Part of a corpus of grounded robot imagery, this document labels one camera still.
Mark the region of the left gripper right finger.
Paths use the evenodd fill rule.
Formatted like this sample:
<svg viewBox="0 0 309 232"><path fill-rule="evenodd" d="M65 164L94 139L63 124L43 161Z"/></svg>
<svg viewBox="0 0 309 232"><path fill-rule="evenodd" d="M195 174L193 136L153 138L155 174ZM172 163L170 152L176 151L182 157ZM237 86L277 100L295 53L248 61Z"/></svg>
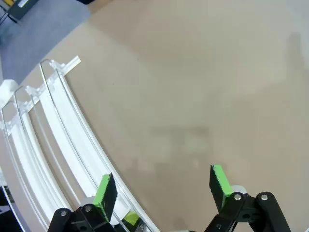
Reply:
<svg viewBox="0 0 309 232"><path fill-rule="evenodd" d="M211 165L209 186L218 214L207 232L232 232L238 223L248 223L254 232L289 232L291 229L271 192L256 197L232 189L220 165Z"/></svg>

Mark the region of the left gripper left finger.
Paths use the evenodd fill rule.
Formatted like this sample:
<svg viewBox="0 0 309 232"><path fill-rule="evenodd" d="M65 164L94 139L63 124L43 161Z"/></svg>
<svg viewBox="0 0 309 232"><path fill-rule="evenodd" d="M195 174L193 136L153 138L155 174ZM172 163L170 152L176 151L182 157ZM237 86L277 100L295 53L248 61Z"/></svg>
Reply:
<svg viewBox="0 0 309 232"><path fill-rule="evenodd" d="M110 223L117 198L113 174L102 177L92 203L84 204L77 210L60 208L54 212L49 232L114 232Z"/></svg>

